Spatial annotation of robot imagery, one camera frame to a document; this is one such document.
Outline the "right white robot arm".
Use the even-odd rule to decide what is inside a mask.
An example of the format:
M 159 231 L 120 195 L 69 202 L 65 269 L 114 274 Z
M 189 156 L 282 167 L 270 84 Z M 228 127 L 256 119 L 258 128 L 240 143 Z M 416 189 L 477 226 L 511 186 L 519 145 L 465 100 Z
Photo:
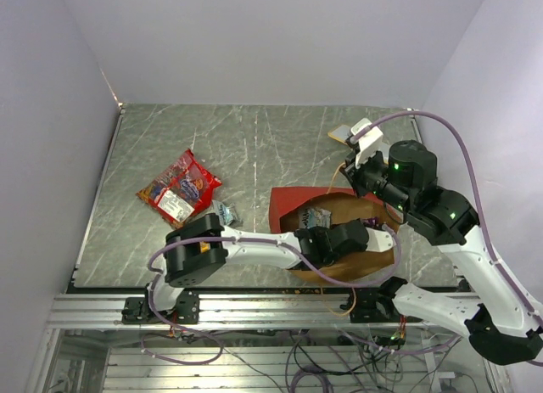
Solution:
M 436 155 L 414 140 L 393 144 L 387 156 L 375 144 L 350 148 L 342 172 L 355 194 L 374 194 L 398 211 L 450 259 L 480 298 L 462 303 L 392 277 L 373 302 L 375 314 L 386 322 L 401 314 L 447 328 L 497 365 L 533 361 L 542 351 L 535 301 L 485 243 L 478 212 L 467 198 L 439 186 Z

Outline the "purple candy packet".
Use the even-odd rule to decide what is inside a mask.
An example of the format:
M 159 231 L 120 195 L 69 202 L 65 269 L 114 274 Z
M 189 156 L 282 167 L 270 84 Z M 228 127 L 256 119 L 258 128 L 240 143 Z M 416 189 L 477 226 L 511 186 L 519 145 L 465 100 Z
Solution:
M 361 220 L 362 223 L 369 228 L 379 229 L 381 227 L 381 223 L 379 222 L 379 219 L 375 217 L 370 218 L 364 218 Z

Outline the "yellow m&m's packet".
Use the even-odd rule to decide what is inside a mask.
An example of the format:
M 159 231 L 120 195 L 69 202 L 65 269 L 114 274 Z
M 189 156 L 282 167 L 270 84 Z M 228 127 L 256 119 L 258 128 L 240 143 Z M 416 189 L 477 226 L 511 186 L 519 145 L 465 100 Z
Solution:
M 200 242 L 199 243 L 200 253 L 203 254 L 211 249 L 210 243 Z

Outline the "light blue snack packet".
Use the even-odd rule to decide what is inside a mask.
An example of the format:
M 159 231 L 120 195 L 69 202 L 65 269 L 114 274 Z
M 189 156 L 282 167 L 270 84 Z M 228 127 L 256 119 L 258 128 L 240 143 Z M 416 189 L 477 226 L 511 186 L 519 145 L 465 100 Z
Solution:
M 298 209 L 299 228 L 330 228 L 332 212 L 321 207 L 303 207 Z

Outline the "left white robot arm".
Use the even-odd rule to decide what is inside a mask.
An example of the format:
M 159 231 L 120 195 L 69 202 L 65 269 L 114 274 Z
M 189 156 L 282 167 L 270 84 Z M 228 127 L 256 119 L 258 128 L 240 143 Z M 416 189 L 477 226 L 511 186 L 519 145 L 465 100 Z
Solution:
M 249 233 L 221 224 L 210 214 L 165 236 L 165 246 L 149 261 L 155 273 L 147 286 L 144 314 L 155 323 L 176 310 L 183 289 L 202 283 L 225 265 L 264 265 L 307 269 L 326 278 L 324 267 L 369 249 L 368 229 L 359 220 L 280 234 Z

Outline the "grey silver snack wrapper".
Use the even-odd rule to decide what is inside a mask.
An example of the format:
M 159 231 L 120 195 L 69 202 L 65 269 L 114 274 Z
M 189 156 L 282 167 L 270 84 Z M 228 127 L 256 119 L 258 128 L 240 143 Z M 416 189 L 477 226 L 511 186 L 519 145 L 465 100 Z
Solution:
M 211 205 L 213 212 L 219 216 L 221 225 L 240 227 L 243 224 L 243 220 L 239 217 L 233 206 L 225 205 L 223 202 L 218 200 L 213 200 Z

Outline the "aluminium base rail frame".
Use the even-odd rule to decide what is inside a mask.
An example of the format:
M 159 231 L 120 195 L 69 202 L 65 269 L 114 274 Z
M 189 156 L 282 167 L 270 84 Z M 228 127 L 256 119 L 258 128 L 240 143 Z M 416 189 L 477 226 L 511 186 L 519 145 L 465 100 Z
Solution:
M 466 340 L 372 289 L 196 288 L 167 324 L 140 288 L 58 295 L 30 392 L 510 392 Z

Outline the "red brown paper bag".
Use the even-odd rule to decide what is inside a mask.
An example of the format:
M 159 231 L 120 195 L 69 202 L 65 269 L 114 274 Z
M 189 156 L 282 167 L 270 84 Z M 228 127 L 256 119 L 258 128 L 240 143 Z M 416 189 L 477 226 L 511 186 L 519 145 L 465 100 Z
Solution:
M 367 229 L 362 219 L 377 217 L 382 229 L 397 233 L 399 223 L 388 216 L 387 207 L 373 195 L 358 198 L 353 191 L 336 188 L 339 174 L 335 171 L 327 187 L 277 187 L 271 190 L 269 227 L 272 233 L 292 232 L 301 244 L 302 254 L 320 272 L 313 272 L 305 263 L 294 269 L 294 275 L 306 282 L 330 285 L 334 280 L 353 283 L 388 268 L 382 276 L 368 280 L 366 287 L 388 280 L 398 269 L 402 252 L 396 246 L 384 253 L 366 251 Z M 299 228 L 298 209 L 321 207 L 332 212 L 330 228 Z

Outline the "large red snack bag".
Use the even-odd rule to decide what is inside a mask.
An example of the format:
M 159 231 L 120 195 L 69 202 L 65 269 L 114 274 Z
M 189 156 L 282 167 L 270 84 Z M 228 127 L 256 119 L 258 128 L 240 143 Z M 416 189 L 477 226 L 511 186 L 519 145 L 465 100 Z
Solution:
M 173 228 L 179 228 L 210 206 L 215 189 L 221 185 L 221 179 L 186 149 L 136 196 Z

